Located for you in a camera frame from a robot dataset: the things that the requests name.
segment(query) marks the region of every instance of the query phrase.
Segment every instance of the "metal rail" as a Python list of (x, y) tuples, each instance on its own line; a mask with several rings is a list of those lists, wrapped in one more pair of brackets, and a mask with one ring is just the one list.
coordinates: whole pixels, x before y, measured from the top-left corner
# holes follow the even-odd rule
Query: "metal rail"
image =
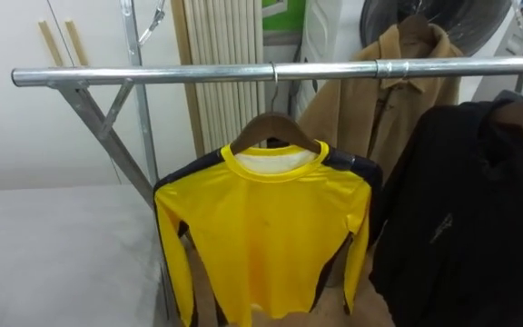
[[(276, 64), (281, 81), (523, 74), (523, 57), (371, 60), (343, 64)], [(271, 64), (182, 65), (123, 68), (15, 69), (17, 86), (170, 84), (273, 80)]]

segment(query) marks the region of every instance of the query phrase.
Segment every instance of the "white table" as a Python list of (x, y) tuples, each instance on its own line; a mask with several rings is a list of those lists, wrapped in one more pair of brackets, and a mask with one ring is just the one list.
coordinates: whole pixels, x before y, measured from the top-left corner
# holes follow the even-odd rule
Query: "white table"
[(130, 185), (1, 191), (0, 327), (162, 325), (153, 219)]

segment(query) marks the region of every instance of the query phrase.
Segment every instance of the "brown jacket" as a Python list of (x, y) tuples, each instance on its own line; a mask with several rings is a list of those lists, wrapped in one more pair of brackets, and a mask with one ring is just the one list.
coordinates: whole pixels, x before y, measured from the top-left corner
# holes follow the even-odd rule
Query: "brown jacket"
[[(405, 53), (422, 50), (429, 58), (461, 56), (440, 27), (429, 27), (435, 48), (421, 41), (400, 43), (399, 30), (393, 25), (353, 61), (399, 59), (401, 49)], [(316, 94), (299, 124), (309, 137), (375, 161), (386, 180), (421, 115), (433, 105), (456, 104), (458, 94), (457, 77), (331, 80)]]

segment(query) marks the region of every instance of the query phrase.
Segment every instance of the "yellow shirt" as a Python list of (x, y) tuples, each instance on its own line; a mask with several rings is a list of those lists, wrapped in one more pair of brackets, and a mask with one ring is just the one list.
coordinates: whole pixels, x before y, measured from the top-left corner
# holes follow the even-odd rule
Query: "yellow shirt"
[(184, 325), (196, 323), (179, 239), (187, 230), (222, 315), (243, 326), (252, 325), (252, 308), (272, 318), (309, 312), (350, 237), (344, 294), (351, 311), (380, 180), (375, 163), (325, 143), (320, 154), (288, 146), (233, 155), (226, 145), (162, 179), (154, 188), (157, 222)]

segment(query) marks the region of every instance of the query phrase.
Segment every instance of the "black garment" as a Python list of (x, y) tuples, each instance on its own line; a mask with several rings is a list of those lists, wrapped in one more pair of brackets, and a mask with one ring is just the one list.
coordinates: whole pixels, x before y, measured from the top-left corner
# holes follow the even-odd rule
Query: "black garment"
[(486, 119), (504, 103), (429, 110), (385, 185), (370, 280), (398, 327), (523, 326), (523, 133)]

